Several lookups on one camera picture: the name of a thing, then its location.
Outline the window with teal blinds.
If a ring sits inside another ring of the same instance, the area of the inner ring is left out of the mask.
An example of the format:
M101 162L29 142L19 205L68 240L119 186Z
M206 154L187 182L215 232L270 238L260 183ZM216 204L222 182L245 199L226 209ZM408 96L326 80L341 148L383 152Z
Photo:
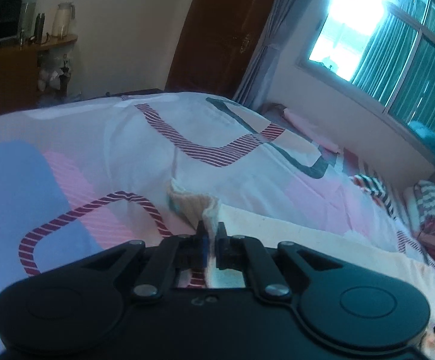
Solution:
M435 0L320 0L307 66L428 147L408 127L435 133Z

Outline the wooden shelf cabinet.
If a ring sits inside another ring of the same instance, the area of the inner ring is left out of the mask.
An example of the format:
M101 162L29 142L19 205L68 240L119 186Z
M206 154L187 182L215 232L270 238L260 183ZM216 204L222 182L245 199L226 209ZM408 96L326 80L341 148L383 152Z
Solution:
M38 103L39 59L50 50L78 41L74 34L52 37L43 44L0 47L0 116L33 109Z

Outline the glass jar on shelf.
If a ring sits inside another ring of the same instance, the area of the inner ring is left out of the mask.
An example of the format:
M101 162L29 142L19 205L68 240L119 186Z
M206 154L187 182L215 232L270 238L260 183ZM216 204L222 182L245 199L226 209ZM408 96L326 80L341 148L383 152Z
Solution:
M75 5L72 2L59 3L52 24L52 36L54 38L65 38L69 33L69 26L74 18Z

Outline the striped pillow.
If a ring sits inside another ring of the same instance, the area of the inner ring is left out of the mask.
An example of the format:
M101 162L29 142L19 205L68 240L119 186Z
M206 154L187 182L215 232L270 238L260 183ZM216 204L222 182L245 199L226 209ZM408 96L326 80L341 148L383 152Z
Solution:
M435 184L420 180L404 199L413 236L435 260Z

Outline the patterned white pink quilt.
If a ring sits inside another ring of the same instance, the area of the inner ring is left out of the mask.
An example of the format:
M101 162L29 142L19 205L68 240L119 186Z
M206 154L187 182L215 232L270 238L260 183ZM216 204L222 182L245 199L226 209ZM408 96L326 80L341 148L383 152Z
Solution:
M133 239L193 233L168 197L171 180L271 219L352 230L435 268L303 137L225 99L158 94L0 116L0 292Z

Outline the grey left curtain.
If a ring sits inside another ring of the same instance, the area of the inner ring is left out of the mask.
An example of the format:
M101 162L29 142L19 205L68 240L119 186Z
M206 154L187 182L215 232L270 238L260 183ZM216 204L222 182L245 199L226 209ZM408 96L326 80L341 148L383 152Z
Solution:
M278 61L310 0L274 0L256 50L233 100L257 109L270 91Z

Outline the teal plush on sill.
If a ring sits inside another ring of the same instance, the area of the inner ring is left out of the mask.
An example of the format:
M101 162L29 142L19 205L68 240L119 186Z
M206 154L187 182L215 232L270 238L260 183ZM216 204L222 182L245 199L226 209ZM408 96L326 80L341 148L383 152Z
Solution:
M423 144L430 150L435 157L435 133L419 121L410 121L408 127L422 141Z

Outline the pink small pillow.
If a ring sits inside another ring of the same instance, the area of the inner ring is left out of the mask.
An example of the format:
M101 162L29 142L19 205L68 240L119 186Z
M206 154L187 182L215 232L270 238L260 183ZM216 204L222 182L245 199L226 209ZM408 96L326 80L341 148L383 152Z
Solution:
M320 129L320 127L313 124L306 118L297 115L288 108L284 109L283 117L287 120L287 122L289 122L290 125L309 137L312 141L324 147L326 150L329 150L334 154L342 153L341 147L328 138L323 130Z

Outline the striped purple bedsheet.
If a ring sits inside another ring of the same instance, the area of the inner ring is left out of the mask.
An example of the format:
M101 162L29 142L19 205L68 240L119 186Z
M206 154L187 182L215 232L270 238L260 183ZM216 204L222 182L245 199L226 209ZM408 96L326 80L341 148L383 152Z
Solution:
M404 229L402 230L403 233L405 233L405 235L409 238L412 238L413 234L410 228L410 219L408 216L408 211L406 209L403 192L399 191L394 185L391 184L391 182L381 176L370 164L368 164L364 159L360 158L351 150L338 145L339 147L341 147L342 153L334 154L329 150L326 150L324 147L320 146L316 142L312 141L309 137L294 128L291 124L289 124L289 122L287 122L286 119L284 119L283 111L285 108L288 107L280 103L271 102L262 106L258 112L267 119L275 122L277 125L286 128L287 130L295 133L300 137L303 137L304 139L315 145L322 154L322 156L325 158L325 160L329 163L329 165L333 167L337 172L345 175L349 179L350 176L354 176L357 174L365 174L380 179L381 182L386 186L389 196L391 197L391 200L395 207L397 217L393 220L401 223L404 226ZM330 138L329 135L321 127L320 129L326 134L328 138Z

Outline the striped folded garment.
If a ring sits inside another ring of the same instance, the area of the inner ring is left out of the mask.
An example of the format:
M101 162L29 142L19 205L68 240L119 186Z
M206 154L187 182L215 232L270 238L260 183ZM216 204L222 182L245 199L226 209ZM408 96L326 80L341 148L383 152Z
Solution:
M380 179L365 174L357 174L350 176L350 180L365 194L368 194L391 218L395 219L397 217L389 192Z

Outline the dark wooden door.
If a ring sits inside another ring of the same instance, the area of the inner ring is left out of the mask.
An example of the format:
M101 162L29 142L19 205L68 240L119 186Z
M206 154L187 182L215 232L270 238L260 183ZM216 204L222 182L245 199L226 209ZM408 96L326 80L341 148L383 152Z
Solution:
M192 0L165 89L232 98L274 0Z

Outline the cream knit sweater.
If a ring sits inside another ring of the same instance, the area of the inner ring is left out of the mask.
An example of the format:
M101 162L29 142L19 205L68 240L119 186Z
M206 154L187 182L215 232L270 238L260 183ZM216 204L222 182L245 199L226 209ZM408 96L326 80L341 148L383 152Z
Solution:
M223 204L217 197L194 193L171 180L168 197L191 225L203 221L210 238L224 223L230 236L250 236L259 239L266 247L275 248L279 242L295 242L311 250L330 255L359 267L400 279L419 289L431 306L428 323L420 349L429 359L435 359L435 268L410 258L404 253L388 252L371 245L364 236L349 230L343 236L335 235L294 223L271 219L263 215Z

